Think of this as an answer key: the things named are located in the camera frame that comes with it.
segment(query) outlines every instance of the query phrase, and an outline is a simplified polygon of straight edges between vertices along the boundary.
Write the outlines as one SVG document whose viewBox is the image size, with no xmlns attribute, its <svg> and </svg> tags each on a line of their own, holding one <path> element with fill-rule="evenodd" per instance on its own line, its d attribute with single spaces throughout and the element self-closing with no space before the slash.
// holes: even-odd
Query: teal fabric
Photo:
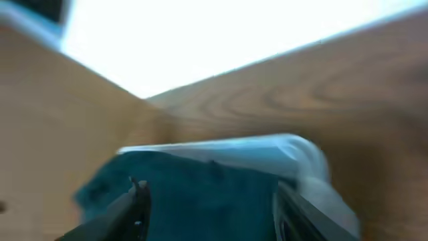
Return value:
<svg viewBox="0 0 428 241">
<path fill-rule="evenodd" d="M 147 180 L 152 196 L 149 241 L 276 240 L 275 175 L 145 151 L 116 156 L 75 195 L 84 220 Z"/>
</svg>

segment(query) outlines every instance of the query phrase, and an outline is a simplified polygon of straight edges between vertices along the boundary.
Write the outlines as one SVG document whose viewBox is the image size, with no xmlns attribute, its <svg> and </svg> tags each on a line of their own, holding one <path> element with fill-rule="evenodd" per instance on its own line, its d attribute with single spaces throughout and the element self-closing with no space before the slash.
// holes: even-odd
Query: white plastic container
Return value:
<svg viewBox="0 0 428 241">
<path fill-rule="evenodd" d="M 129 151 L 161 151 L 198 161 L 215 161 L 298 180 L 302 197 L 338 225 L 358 237 L 358 219 L 330 185 L 324 154 L 314 143 L 292 134 L 244 137 L 166 145 L 123 147 Z"/>
<path fill-rule="evenodd" d="M 291 134 L 123 147 L 118 153 L 129 151 L 162 151 L 198 161 L 214 160 L 222 165 L 255 169 L 283 177 L 295 177 L 299 169 L 329 180 L 328 167 L 321 151 L 310 141 Z"/>
</svg>

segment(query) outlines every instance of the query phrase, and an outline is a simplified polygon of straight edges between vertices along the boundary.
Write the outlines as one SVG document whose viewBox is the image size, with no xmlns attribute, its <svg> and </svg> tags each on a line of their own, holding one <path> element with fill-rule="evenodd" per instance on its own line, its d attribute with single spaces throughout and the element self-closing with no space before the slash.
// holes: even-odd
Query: wood grain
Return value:
<svg viewBox="0 0 428 241">
<path fill-rule="evenodd" d="M 54 240 L 75 228 L 72 195 L 132 140 L 140 110 L 138 141 L 165 141 L 147 103 L 1 26 L 0 240 Z"/>
<path fill-rule="evenodd" d="M 296 133 L 364 240 L 428 240 L 428 11 L 149 99 L 172 142 Z"/>
</svg>

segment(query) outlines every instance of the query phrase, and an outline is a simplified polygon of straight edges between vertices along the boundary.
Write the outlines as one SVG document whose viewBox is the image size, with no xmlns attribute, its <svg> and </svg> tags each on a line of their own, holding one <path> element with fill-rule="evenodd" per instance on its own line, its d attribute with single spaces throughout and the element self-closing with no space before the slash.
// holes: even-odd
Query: white object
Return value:
<svg viewBox="0 0 428 241">
<path fill-rule="evenodd" d="M 330 184 L 328 164 L 314 143 L 292 134 L 244 137 L 166 145 L 123 147 L 129 151 L 161 151 L 198 161 L 255 169 L 297 178 L 300 195 L 339 226 L 358 237 L 355 213 Z"/>
</svg>

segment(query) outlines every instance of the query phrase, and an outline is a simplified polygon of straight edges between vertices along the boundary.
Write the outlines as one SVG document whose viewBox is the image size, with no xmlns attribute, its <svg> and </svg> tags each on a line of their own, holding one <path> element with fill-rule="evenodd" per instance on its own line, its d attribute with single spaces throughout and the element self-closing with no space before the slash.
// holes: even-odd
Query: wooden panel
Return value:
<svg viewBox="0 0 428 241">
<path fill-rule="evenodd" d="M 414 13 L 150 101 L 174 117 L 174 142 L 311 139 L 365 240 L 428 240 L 427 25 Z"/>
<path fill-rule="evenodd" d="M 174 133 L 171 117 L 154 106 L 142 102 L 131 120 L 129 135 L 122 143 L 123 147 L 133 145 L 153 145 L 170 143 Z"/>
<path fill-rule="evenodd" d="M 0 237 L 58 237 L 78 223 L 73 192 L 123 146 L 140 110 L 150 109 L 145 125 L 156 110 L 6 27 L 0 56 Z M 165 141 L 150 129 L 133 138 Z"/>
</svg>

